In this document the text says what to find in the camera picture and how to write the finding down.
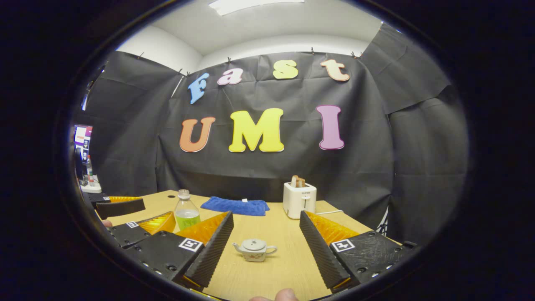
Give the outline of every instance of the teapot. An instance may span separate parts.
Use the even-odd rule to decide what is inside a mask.
[[[276,246],[266,246],[266,242],[261,239],[246,239],[238,246],[237,243],[232,243],[236,251],[243,254],[247,261],[264,261],[266,255],[273,254],[277,251]]]

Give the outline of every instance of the teapot lid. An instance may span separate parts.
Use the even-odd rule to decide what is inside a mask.
[[[243,241],[242,246],[251,251],[258,251],[266,246],[266,242],[260,239],[246,239]]]

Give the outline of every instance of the blue letter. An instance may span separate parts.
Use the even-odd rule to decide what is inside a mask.
[[[190,102],[191,104],[194,104],[199,98],[204,95],[204,91],[201,91],[201,89],[206,88],[206,81],[204,79],[208,78],[208,76],[210,75],[208,73],[205,73],[188,86],[188,89],[192,91],[192,101]]]

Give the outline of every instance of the plastic bottle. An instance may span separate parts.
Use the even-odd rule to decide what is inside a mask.
[[[91,165],[91,156],[87,155],[87,176],[89,178],[89,186],[95,186],[93,181],[93,166]]]
[[[189,190],[179,190],[178,198],[178,204],[174,209],[174,217],[180,230],[184,230],[200,223],[201,217],[199,216],[199,210],[195,207],[195,204],[189,200]]]

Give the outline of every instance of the folded cloth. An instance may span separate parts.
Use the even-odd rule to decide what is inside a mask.
[[[242,202],[241,200],[227,200],[218,197],[211,197],[201,205],[201,208],[220,212],[232,211],[233,214],[254,216],[265,216],[266,210],[269,210],[268,205],[263,200]]]

